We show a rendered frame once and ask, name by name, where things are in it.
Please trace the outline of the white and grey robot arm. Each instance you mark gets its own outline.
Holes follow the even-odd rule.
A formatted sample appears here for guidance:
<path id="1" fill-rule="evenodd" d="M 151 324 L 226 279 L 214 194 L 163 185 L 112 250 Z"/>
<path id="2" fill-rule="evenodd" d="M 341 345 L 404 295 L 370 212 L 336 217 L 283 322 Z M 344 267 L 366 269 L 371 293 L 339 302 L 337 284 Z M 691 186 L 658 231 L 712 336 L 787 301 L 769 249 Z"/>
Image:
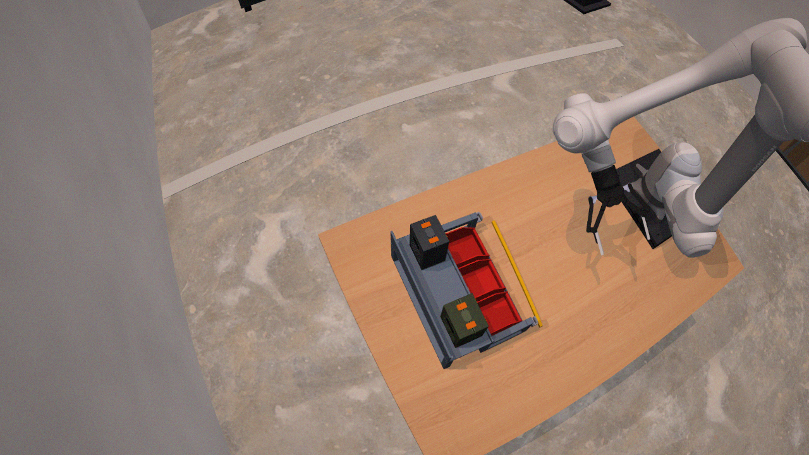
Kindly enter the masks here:
<path id="1" fill-rule="evenodd" d="M 555 138 L 567 152 L 583 155 L 588 172 L 599 172 L 616 163 L 609 139 L 621 122 L 703 87 L 754 74 L 761 83 L 756 114 L 702 184 L 702 160 L 688 142 L 666 147 L 648 170 L 634 167 L 635 192 L 656 220 L 666 215 L 678 250 L 700 257 L 715 245 L 725 204 L 772 153 L 785 141 L 809 142 L 806 46 L 806 30 L 794 18 L 757 24 L 690 67 L 616 100 L 569 96 L 554 120 Z"/>

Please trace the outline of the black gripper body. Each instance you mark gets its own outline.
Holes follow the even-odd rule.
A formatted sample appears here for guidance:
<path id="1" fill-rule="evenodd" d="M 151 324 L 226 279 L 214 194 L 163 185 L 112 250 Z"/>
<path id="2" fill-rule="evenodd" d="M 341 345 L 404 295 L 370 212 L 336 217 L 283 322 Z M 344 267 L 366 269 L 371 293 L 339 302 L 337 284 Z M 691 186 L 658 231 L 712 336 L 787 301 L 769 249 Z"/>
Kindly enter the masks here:
<path id="1" fill-rule="evenodd" d="M 597 199 L 603 203 L 605 196 L 608 195 L 609 202 L 606 207 L 619 205 L 621 201 L 614 198 L 613 194 L 617 193 L 623 197 L 624 188 L 623 185 L 619 183 L 615 166 L 612 165 L 609 168 L 591 174 L 594 179 L 595 189 L 597 190 Z"/>

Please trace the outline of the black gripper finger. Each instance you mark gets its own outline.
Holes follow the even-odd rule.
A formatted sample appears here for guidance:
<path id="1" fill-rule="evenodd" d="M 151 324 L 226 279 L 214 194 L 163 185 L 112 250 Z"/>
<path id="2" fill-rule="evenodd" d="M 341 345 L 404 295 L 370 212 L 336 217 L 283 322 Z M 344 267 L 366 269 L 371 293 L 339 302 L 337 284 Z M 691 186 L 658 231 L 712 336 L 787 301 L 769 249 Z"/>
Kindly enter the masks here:
<path id="1" fill-rule="evenodd" d="M 643 225 L 644 225 L 644 228 L 645 228 L 645 235 L 647 235 L 647 239 L 649 241 L 650 236 L 649 236 L 649 231 L 648 231 L 648 228 L 647 228 L 647 227 L 649 227 L 649 224 L 648 224 L 648 221 L 647 221 L 647 217 L 645 217 L 645 216 L 650 212 L 650 208 L 640 198 L 638 193 L 635 192 L 635 189 L 633 189 L 631 183 L 628 183 L 627 185 L 624 185 L 623 188 L 624 188 L 624 190 L 627 190 L 627 192 L 631 192 L 631 194 L 633 194 L 633 196 L 635 196 L 635 198 L 639 201 L 639 204 L 643 205 L 644 210 L 640 209 L 637 205 L 635 205 L 634 203 L 630 202 L 628 199 L 622 197 L 621 195 L 619 195 L 617 193 L 613 194 L 614 198 L 617 198 L 619 201 L 623 202 L 625 205 L 629 205 L 629 207 L 631 209 L 635 210 L 637 213 L 639 213 L 639 215 L 642 216 Z"/>
<path id="2" fill-rule="evenodd" d="M 588 211 L 588 221 L 587 221 L 587 230 L 586 231 L 588 233 L 593 233 L 594 234 L 595 242 L 596 242 L 596 244 L 599 245 L 600 254 L 604 255 L 603 246 L 602 246 L 601 241 L 599 239 L 599 233 L 598 233 L 597 230 L 598 230 L 600 220 L 601 220 L 601 218 L 603 218 L 605 207 L 606 207 L 607 203 L 609 202 L 609 196 L 608 195 L 605 196 L 604 202 L 601 205 L 601 208 L 599 210 L 599 214 L 598 214 L 597 220 L 595 221 L 594 227 L 590 227 L 590 224 L 592 223 L 592 215 L 593 215 L 594 204 L 596 203 L 596 200 L 597 200 L 597 195 L 596 196 L 589 196 L 589 198 L 588 198 L 590 207 L 589 207 L 589 211 Z"/>

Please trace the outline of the red open bin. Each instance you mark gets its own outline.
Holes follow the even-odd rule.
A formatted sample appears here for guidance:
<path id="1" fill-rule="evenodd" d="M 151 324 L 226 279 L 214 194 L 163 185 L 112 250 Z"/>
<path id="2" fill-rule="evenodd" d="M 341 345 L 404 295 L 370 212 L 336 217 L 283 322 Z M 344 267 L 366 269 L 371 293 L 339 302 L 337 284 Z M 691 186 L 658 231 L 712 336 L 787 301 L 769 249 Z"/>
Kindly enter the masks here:
<path id="1" fill-rule="evenodd" d="M 491 259 L 474 261 L 458 269 L 476 301 L 506 289 Z"/>
<path id="2" fill-rule="evenodd" d="M 448 250 L 458 268 L 474 261 L 489 259 L 488 251 L 478 236 L 476 228 L 461 227 L 446 234 L 449 239 Z"/>
<path id="3" fill-rule="evenodd" d="M 477 303 L 487 320 L 489 333 L 491 335 L 497 334 L 518 322 L 522 322 L 520 315 L 518 315 L 514 307 L 513 301 L 509 297 L 508 291 L 495 293 L 493 296 L 483 298 Z"/>

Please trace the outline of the yellow bar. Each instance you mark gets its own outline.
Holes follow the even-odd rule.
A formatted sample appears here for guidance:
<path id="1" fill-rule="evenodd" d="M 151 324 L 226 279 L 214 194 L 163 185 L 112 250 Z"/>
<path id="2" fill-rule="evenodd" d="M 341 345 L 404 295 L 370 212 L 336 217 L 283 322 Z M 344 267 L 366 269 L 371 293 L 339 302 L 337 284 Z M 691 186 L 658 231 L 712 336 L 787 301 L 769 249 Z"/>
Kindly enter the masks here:
<path id="1" fill-rule="evenodd" d="M 533 304 L 533 301 L 532 301 L 532 299 L 530 298 L 530 295 L 529 295 L 529 293 L 528 293 L 528 289 L 525 287 L 524 282 L 523 282 L 523 280 L 522 280 L 522 276 L 520 276 L 520 272 L 518 272 L 518 268 L 517 268 L 517 266 L 516 266 L 516 264 L 515 264 L 515 262 L 514 262 L 514 260 L 513 260 L 513 257 L 512 257 L 512 256 L 511 256 L 511 254 L 509 253 L 508 246 L 506 245 L 506 243 L 505 243 L 505 241 L 504 241 L 504 238 L 502 237 L 502 233 L 501 233 L 501 232 L 500 232 L 500 230 L 498 229 L 498 227 L 497 227 L 497 224 L 496 224 L 496 221 L 495 221 L 495 220 L 493 220 L 493 221 L 492 221 L 492 224 L 493 224 L 494 229 L 495 229 L 495 231 L 496 231 L 496 233 L 497 233 L 497 235 L 498 235 L 498 238 L 500 239 L 500 241 L 501 241 L 501 243 L 502 243 L 502 246 L 503 246 L 503 248 L 504 248 L 504 250 L 505 250 L 505 252 L 506 252 L 506 255 L 508 256 L 509 263 L 511 263 L 511 265 L 513 266 L 513 270 L 515 271 L 515 274 L 516 274 L 516 276 L 517 276 L 517 278 L 518 278 L 518 282 L 520 282 L 520 285 L 521 285 L 521 287 L 522 287 L 522 289 L 523 289 L 523 292 L 524 292 L 524 294 L 525 294 L 526 298 L 528 299 L 528 303 L 529 303 L 529 305 L 530 305 L 530 308 L 532 309 L 532 313 L 534 314 L 534 316 L 536 316 L 536 317 L 537 317 L 537 320 L 538 320 L 538 327 L 542 327 L 543 325 L 542 325 L 542 322 L 541 322 L 540 318 L 538 317 L 537 309 L 535 309 L 535 306 L 534 306 L 534 304 Z"/>

